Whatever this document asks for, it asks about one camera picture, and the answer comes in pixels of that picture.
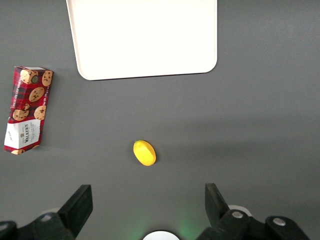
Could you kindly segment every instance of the yellow lemon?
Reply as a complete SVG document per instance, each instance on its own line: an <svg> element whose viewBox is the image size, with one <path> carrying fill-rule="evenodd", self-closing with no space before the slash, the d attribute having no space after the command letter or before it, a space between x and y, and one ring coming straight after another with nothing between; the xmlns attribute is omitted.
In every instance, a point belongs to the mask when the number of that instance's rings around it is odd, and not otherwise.
<svg viewBox="0 0 320 240"><path fill-rule="evenodd" d="M135 157L145 166L151 166L156 162L156 152L150 143L138 140L133 145Z"/></svg>

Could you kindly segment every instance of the tray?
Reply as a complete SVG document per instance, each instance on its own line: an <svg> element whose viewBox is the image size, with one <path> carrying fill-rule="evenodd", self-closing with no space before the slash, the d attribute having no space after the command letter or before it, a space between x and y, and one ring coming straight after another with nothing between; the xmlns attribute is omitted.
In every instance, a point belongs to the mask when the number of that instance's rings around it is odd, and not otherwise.
<svg viewBox="0 0 320 240"><path fill-rule="evenodd" d="M66 0L87 80L206 73L217 62L217 0Z"/></svg>

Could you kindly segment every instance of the cookie image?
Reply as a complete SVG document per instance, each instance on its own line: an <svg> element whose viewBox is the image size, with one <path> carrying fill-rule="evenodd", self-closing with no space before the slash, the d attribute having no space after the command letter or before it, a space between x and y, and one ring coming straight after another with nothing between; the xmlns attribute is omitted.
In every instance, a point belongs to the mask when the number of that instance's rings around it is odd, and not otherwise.
<svg viewBox="0 0 320 240"><path fill-rule="evenodd" d="M29 114L28 110L16 109L16 110L14 110L12 117L16 121L22 121L28 116L28 114Z"/></svg>
<svg viewBox="0 0 320 240"><path fill-rule="evenodd" d="M36 87L32 90L29 96L30 102L36 102L38 101L43 95L45 94L45 89L41 86Z"/></svg>
<svg viewBox="0 0 320 240"><path fill-rule="evenodd" d="M23 110L28 110L29 108L30 108L30 105L26 103Z"/></svg>
<svg viewBox="0 0 320 240"><path fill-rule="evenodd" d="M45 71L42 76L42 84L47 87L51 84L51 80L52 80L52 71Z"/></svg>
<svg viewBox="0 0 320 240"><path fill-rule="evenodd" d="M46 116L46 106L38 106L34 111L34 117L38 120L44 120Z"/></svg>
<svg viewBox="0 0 320 240"><path fill-rule="evenodd" d="M20 79L25 84L35 84L39 80L38 72L33 70L22 69L20 72Z"/></svg>
<svg viewBox="0 0 320 240"><path fill-rule="evenodd" d="M19 150L13 150L11 153L12 153L12 154L15 154L15 155L20 155L20 154L22 154L22 153L24 153L24 152L25 152L25 150L19 149Z"/></svg>

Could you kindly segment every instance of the gray surface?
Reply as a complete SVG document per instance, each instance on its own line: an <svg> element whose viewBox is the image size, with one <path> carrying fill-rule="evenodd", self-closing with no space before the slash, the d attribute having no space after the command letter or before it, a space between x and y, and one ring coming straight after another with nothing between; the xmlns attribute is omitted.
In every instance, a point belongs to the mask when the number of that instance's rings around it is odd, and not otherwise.
<svg viewBox="0 0 320 240"><path fill-rule="evenodd" d="M193 240L209 225L205 183L216 183L258 220L283 215L319 237L320 1L219 1L211 72L107 81L79 75L63 0L0 6L0 139L14 66L55 71L42 145L0 151L0 220L22 226L89 183L79 240L157 229ZM139 139L155 165L135 159Z"/></svg>

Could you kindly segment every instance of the cookie box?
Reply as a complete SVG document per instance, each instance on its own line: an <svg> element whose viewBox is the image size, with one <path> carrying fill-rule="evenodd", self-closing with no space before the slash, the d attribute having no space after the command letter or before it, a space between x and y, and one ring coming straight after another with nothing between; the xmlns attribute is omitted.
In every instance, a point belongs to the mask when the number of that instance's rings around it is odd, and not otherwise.
<svg viewBox="0 0 320 240"><path fill-rule="evenodd" d="M19 155L40 145L52 78L46 68L14 68L5 151Z"/></svg>

